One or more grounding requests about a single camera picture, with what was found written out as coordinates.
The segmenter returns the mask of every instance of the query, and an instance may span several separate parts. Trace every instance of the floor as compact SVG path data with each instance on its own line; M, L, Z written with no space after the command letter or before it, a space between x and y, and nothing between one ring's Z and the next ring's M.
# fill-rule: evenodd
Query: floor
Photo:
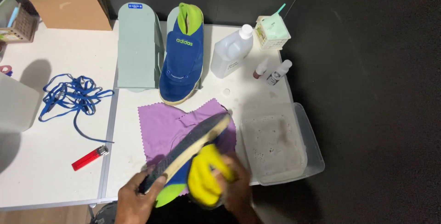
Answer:
M105 204L98 204L93 213ZM89 224L87 205L0 212L0 224Z

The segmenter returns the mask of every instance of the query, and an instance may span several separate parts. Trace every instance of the person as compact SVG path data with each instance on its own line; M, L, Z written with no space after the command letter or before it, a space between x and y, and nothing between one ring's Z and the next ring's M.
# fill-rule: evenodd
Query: person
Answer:
M190 206L185 206L186 204L190 204L191 201L189 201L188 198L183 199L183 196L181 196L178 197L180 199L174 199L165 206L154 209L156 197L163 189L166 177L158 177L146 194L138 193L140 183L153 170L153 167L149 167L147 170L135 174L129 182L119 190L115 224L150 223L150 218L155 214L155 211L159 212L161 209L165 209L165 211L162 211L162 217L156 216L155 221L151 221L152 223L170 222L169 218L171 218L171 216L182 222L188 221L193 223L219 223L223 221L236 221L244 224L262 223L251 207L250 174L242 163L240 163L235 153L223 155L222 159L233 171L236 179L232 183L227 183L219 171L213 171L213 175L223 191L223 207L221 206L214 210L205 211L194 203ZM222 211L229 213L234 216L234 218L229 218L227 214Z

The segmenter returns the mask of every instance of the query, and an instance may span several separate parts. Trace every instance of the hand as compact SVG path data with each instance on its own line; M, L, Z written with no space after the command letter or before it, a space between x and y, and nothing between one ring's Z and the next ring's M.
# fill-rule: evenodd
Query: hand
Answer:
M262 223L251 207L250 173L240 162L236 153L222 156L223 162L233 171L235 181L227 182L220 171L213 174L223 192L223 204L240 223Z
M138 193L138 187L150 174L154 166L135 174L126 185L118 191L118 206L115 224L145 224L155 205L156 197L164 188L166 178L160 176L146 194Z

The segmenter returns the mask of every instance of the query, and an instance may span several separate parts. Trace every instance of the shoe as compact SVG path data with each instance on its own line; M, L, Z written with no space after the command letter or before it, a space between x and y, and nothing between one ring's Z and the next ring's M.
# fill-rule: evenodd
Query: shoe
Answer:
M167 55L159 79L164 103L177 105L195 91L202 75L204 21L195 5L180 3L173 31L167 35Z

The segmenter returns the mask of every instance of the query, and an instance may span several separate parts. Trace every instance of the bottle cap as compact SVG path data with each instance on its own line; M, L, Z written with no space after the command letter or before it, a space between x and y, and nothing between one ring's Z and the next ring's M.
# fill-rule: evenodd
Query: bottle cap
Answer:
M263 60L256 68L256 73L259 75L263 75L263 73L266 71L266 69L268 68L268 58L266 58L265 60Z
M287 59L287 60L285 60L277 69L276 69L276 71L281 75L281 76L283 76L283 75L285 75L287 72L288 72L288 70L289 70L289 68L292 66L292 62L291 62L291 60L289 60L289 59Z
M245 24L239 29L239 35L242 39L247 40L253 36L253 28L250 25Z

